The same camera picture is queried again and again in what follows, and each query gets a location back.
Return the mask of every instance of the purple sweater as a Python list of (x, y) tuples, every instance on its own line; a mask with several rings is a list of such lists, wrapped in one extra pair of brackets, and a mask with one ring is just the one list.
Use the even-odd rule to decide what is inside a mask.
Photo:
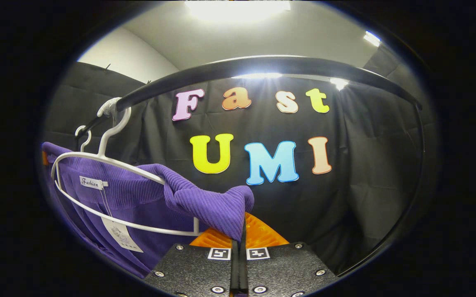
[[(108, 233), (99, 216), (85, 211), (58, 191), (50, 178), (55, 159), (66, 148), (45, 142), (49, 166), (45, 181), (50, 199), (66, 224), (93, 248), (98, 249), (121, 267), (143, 278), (168, 249), (176, 243), (189, 244), (195, 237), (168, 235), (127, 227), (130, 237), (143, 250), (122, 248)], [(162, 177), (162, 185), (113, 165), (86, 158), (65, 158), (59, 163), (63, 188), (84, 205), (108, 214), (100, 190), (81, 185), (80, 176), (107, 181), (104, 188), (111, 216), (134, 224), (177, 231), (192, 231), (192, 218), (199, 218), (199, 230), (213, 227), (240, 241), (245, 212), (253, 208), (253, 193), (247, 186), (236, 186), (226, 193), (201, 190), (164, 165), (141, 165), (138, 168)]]

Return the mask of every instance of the screw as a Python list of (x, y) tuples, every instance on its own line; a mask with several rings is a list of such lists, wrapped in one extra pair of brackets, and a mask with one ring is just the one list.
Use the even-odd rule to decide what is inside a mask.
[(255, 293), (264, 293), (267, 290), (268, 290), (268, 288), (266, 288), (264, 286), (257, 286), (256, 288), (254, 288)]
[(215, 286), (215, 287), (212, 288), (212, 291), (213, 291), (214, 293), (218, 293), (218, 294), (219, 294), (219, 293), (223, 293), (225, 290), (224, 290), (222, 287), (220, 287), (220, 286)]

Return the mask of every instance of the wall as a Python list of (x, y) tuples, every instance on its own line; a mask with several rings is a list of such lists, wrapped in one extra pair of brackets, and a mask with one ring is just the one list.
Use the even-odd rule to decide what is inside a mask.
[(113, 70), (143, 83), (175, 73), (166, 58), (125, 28), (117, 28), (87, 50), (78, 62)]

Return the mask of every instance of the hanger hook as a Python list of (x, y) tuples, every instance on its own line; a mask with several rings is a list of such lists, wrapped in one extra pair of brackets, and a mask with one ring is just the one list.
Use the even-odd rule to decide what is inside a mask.
[[(76, 131), (74, 132), (74, 135), (75, 136), (78, 136), (78, 132), (80, 132), (81, 130), (83, 130), (85, 128), (85, 125), (84, 126), (80, 126), (76, 129)], [(87, 131), (87, 140), (82, 143), (82, 145), (80, 146), (80, 151), (83, 152), (83, 148), (89, 144), (89, 142), (91, 142), (91, 130), (88, 130)]]
[[(117, 98), (113, 98), (113, 99), (110, 99), (110, 100), (107, 100), (103, 105), (102, 107), (100, 107), (100, 109), (98, 110), (97, 112), (97, 116), (102, 116), (102, 115), (111, 115), (113, 112), (116, 111), (117, 109), (117, 101), (119, 101), (119, 99), (121, 99), (120, 97), (117, 97)], [(119, 122), (119, 124), (117, 124), (117, 126), (107, 130), (106, 132), (104, 132), (104, 135), (102, 135), (102, 139), (100, 139), (100, 146), (98, 147), (98, 156), (101, 158), (101, 157), (105, 157), (105, 154), (106, 154), (106, 145), (107, 145), (107, 141), (109, 140), (109, 138), (117, 133), (119, 133), (125, 126), (126, 124), (128, 123), (128, 121), (130, 120), (130, 116), (132, 115), (132, 108), (131, 107), (128, 107), (127, 109), (124, 109), (124, 115), (122, 116), (122, 120)]]

